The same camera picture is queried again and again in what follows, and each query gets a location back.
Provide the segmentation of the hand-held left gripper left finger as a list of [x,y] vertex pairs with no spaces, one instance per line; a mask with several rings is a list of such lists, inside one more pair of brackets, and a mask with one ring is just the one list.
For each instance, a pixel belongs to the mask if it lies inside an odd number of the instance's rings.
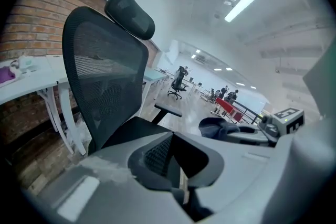
[[141,185],[131,154],[169,137],[161,133],[104,148],[47,186],[35,206],[48,223],[192,223],[171,192]]

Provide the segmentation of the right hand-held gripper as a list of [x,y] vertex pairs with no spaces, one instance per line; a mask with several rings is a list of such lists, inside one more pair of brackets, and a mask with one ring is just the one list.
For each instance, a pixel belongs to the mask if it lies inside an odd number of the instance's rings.
[[281,136],[296,132],[305,123],[304,110],[287,108],[271,115],[265,115],[258,126],[253,124],[237,124],[240,132],[230,133],[227,137],[237,143],[268,145],[268,139],[279,139]]

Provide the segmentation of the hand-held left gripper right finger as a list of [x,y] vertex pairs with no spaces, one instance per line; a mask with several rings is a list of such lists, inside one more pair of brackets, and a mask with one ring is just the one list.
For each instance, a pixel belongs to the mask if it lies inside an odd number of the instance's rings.
[[291,165],[294,135],[280,139],[276,147],[220,142],[191,134],[179,134],[201,146],[210,169],[197,178],[219,176],[210,185],[201,183],[191,192],[197,223],[293,223],[297,201]]

